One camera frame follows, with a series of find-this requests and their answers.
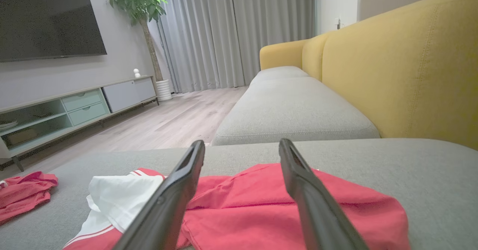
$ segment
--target plant trunk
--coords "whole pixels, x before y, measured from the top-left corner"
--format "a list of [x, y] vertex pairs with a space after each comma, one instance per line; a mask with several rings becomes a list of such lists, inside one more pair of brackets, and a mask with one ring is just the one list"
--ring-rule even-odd
[[148, 22], [146, 19], [140, 19], [141, 27], [145, 34], [146, 43], [148, 44], [148, 49], [150, 51], [152, 67], [154, 68], [154, 73], [156, 74], [156, 81], [162, 81], [162, 74], [159, 68], [158, 58], [156, 57], [156, 50], [154, 49], [154, 43], [151, 38], [151, 33], [149, 32]]

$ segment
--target white wall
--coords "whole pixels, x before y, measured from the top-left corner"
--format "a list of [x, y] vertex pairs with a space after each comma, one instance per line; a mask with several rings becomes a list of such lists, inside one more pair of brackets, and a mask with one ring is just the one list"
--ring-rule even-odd
[[133, 78], [135, 68], [153, 74], [141, 26], [106, 0], [91, 3], [108, 54], [0, 63], [0, 108]]
[[358, 0], [320, 0], [321, 33], [337, 30], [333, 25], [335, 18], [340, 17], [346, 26], [357, 22]]

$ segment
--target tv cabinet drawer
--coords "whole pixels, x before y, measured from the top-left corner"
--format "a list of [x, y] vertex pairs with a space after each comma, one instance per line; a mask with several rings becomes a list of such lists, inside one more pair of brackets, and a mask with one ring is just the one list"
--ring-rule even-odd
[[87, 122], [91, 119], [100, 117], [103, 114], [106, 114], [105, 107], [103, 106], [103, 103], [98, 103], [80, 109], [78, 111], [71, 112], [70, 119], [71, 123], [73, 123], [74, 126], [77, 126], [83, 122]]
[[66, 111], [73, 111], [78, 108], [82, 108], [88, 105], [95, 104], [97, 102], [101, 102], [101, 98], [99, 97], [98, 90], [92, 90], [84, 93], [79, 93], [77, 95], [73, 95], [70, 97], [66, 97], [61, 99], [63, 104], [65, 105]]

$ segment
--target tv screen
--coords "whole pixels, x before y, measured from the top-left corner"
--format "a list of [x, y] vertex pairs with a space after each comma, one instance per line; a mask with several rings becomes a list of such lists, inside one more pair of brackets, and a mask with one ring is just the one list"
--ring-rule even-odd
[[0, 0], [0, 62], [106, 55], [90, 0]]

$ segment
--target yellow sofa backrest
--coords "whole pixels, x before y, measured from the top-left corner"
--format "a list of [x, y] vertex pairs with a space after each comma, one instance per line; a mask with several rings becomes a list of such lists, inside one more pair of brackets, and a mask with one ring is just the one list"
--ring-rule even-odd
[[322, 61], [324, 46], [333, 31], [309, 39], [302, 47], [302, 71], [322, 81]]
[[313, 47], [322, 82], [382, 138], [478, 149], [478, 0], [423, 0], [313, 41], [304, 45], [302, 67], [311, 66], [305, 57]]

